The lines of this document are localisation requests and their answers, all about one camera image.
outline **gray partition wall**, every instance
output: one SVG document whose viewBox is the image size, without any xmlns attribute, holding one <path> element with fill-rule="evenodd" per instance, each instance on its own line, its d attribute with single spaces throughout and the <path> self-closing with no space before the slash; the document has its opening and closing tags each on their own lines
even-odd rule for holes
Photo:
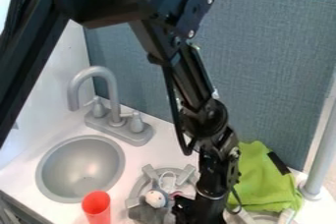
<svg viewBox="0 0 336 224">
<path fill-rule="evenodd" d="M 128 25 L 86 30 L 92 65 L 122 103 L 170 120 L 165 85 Z M 216 0 L 195 42 L 240 140 L 262 140 L 302 169 L 336 62 L 336 0 Z M 95 82 L 99 95 L 106 87 Z"/>
</svg>

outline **green towel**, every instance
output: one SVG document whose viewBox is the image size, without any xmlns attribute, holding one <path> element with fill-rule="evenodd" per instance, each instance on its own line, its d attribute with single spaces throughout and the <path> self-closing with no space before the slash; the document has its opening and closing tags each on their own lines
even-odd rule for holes
<svg viewBox="0 0 336 224">
<path fill-rule="evenodd" d="M 241 142 L 240 150 L 242 156 L 239 169 L 242 177 L 235 189 L 243 208 L 249 211 L 281 212 L 287 208 L 298 211 L 302 205 L 302 196 L 296 189 L 293 174 L 275 153 L 260 141 Z M 229 204 L 238 204 L 232 194 L 229 196 Z"/>
</svg>

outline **white pole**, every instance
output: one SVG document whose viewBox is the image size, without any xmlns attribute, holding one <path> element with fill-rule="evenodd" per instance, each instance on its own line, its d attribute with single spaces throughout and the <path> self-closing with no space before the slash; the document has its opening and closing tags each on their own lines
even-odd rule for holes
<svg viewBox="0 0 336 224">
<path fill-rule="evenodd" d="M 323 137 L 313 160 L 307 181 L 300 186 L 300 191 L 306 199 L 320 199 L 320 191 L 330 165 L 336 153 L 336 103 L 333 102 L 330 117 Z"/>
</svg>

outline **orange cup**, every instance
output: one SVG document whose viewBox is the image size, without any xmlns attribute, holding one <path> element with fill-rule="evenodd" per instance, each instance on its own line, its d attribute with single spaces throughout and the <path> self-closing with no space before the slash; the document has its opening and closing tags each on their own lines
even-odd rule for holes
<svg viewBox="0 0 336 224">
<path fill-rule="evenodd" d="M 82 209 L 90 224 L 111 223 L 111 198 L 103 191 L 95 191 L 84 197 Z"/>
</svg>

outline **sink basin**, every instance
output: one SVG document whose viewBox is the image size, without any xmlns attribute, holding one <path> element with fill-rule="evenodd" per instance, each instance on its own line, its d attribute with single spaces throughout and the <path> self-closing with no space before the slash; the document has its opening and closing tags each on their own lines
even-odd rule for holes
<svg viewBox="0 0 336 224">
<path fill-rule="evenodd" d="M 120 179 L 125 155 L 114 141 L 82 136 L 51 148 L 36 169 L 36 184 L 52 200 L 80 202 L 94 190 L 108 191 Z"/>
</svg>

